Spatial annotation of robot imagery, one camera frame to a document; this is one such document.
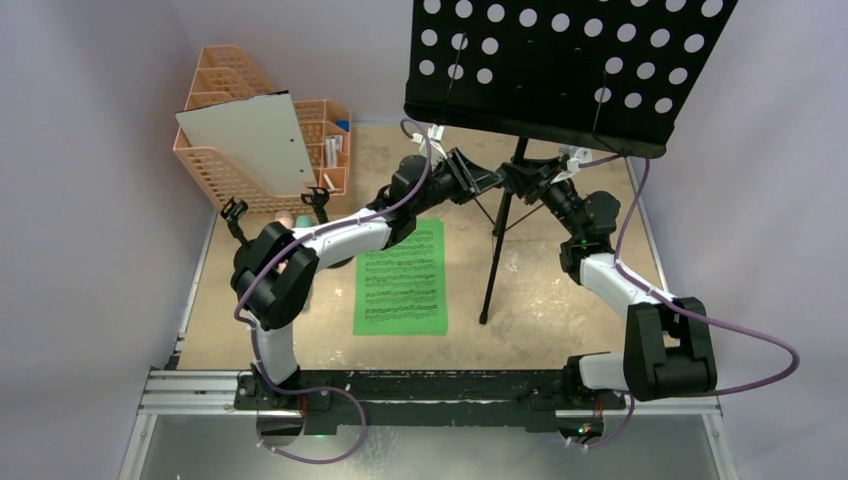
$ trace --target gray wall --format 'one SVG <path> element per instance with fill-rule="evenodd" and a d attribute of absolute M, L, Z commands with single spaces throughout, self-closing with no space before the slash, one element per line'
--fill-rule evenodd
<path fill-rule="evenodd" d="M 0 2 L 0 470 L 115 478 L 211 206 L 170 145 L 168 0 Z"/>
<path fill-rule="evenodd" d="M 747 478 L 848 469 L 846 20 L 843 0 L 740 2 L 646 189 L 670 285 L 801 352 L 793 377 L 722 398 Z M 788 363 L 776 347 L 714 336 L 721 385 Z"/>
<path fill-rule="evenodd" d="M 296 100 L 333 98 L 358 121 L 396 122 L 411 0 L 172 0 L 195 51 L 244 47 Z"/>

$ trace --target white bracket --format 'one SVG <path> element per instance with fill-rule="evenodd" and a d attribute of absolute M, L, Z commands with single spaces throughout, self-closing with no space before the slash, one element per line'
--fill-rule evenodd
<path fill-rule="evenodd" d="M 442 136 L 444 133 L 445 127 L 441 125 L 430 125 L 430 128 L 427 129 L 427 136 L 430 138 L 430 145 L 433 147 L 433 158 L 431 159 L 431 165 L 433 167 L 448 158 L 445 150 L 442 148 Z M 420 133 L 413 133 L 412 142 L 418 144 L 418 151 L 426 157 L 427 143 L 424 141 L 424 136 Z"/>
<path fill-rule="evenodd" d="M 559 157 L 568 158 L 565 162 L 565 169 L 561 171 L 551 184 L 563 182 L 568 178 L 573 177 L 580 171 L 580 166 L 592 161 L 592 151 L 588 148 L 579 148 L 571 145 L 561 145 L 559 147 Z"/>

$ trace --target black music stand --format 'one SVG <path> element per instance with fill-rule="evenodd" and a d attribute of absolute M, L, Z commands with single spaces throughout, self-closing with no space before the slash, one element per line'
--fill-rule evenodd
<path fill-rule="evenodd" d="M 736 0 L 416 0 L 404 110 L 441 125 L 656 158 Z M 504 191 L 480 323 L 512 194 Z"/>

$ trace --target music stand leg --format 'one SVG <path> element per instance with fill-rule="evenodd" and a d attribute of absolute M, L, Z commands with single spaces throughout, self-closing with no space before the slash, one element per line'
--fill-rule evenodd
<path fill-rule="evenodd" d="M 524 153 L 527 151 L 527 137 L 520 137 L 515 145 L 515 154 L 512 156 L 512 163 L 520 164 L 524 161 Z M 498 215 L 495 217 L 495 229 L 492 234 L 497 238 L 495 240 L 495 253 L 492 255 L 492 269 L 489 271 L 489 284 L 486 286 L 486 298 L 483 299 L 483 311 L 480 312 L 480 324 L 485 325 L 489 321 L 489 304 L 492 301 L 492 292 L 495 289 L 495 277 L 498 273 L 498 264 L 501 260 L 501 250 L 503 250 L 503 239 L 506 233 L 507 217 L 509 216 L 509 207 L 512 204 L 512 193 L 504 189 L 503 197 L 501 197 L 501 206 L 498 208 Z"/>

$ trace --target wooden table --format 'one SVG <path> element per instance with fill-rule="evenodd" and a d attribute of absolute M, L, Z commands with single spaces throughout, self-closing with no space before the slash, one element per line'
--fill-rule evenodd
<path fill-rule="evenodd" d="M 355 127 L 353 183 L 358 205 L 372 200 L 389 183 L 398 162 L 417 152 L 393 126 Z M 460 146 L 475 163 L 494 169 L 509 161 L 515 137 L 448 128 L 447 150 Z M 550 158 L 557 145 L 530 141 L 528 158 Z M 595 158 L 604 155 L 595 153 Z M 610 162 L 575 177 L 581 195 L 612 193 L 622 203 L 619 222 L 633 200 L 623 161 Z M 492 216 L 501 190 L 480 202 Z M 532 207 L 513 201 L 510 220 Z M 494 239 L 492 225 L 473 203 L 450 203 L 424 216 L 445 225 L 448 333 L 445 336 L 354 336 L 353 307 L 356 265 L 320 272 L 309 310 L 295 321 L 295 350 L 304 368 L 367 369 L 499 369 L 560 368 L 571 355 L 621 351 L 624 322 L 603 301 L 574 284 L 560 270 L 559 244 L 568 232 L 542 209 L 506 235 L 488 325 L 478 317 L 486 290 Z M 242 225 L 248 238 L 272 221 L 248 216 Z M 247 369 L 252 360 L 249 335 L 233 320 L 236 297 L 229 287 L 238 242 L 224 223 L 215 225 L 194 299 L 180 369 Z M 623 259 L 636 272 L 659 285 L 645 228 L 638 215 L 629 227 Z"/>

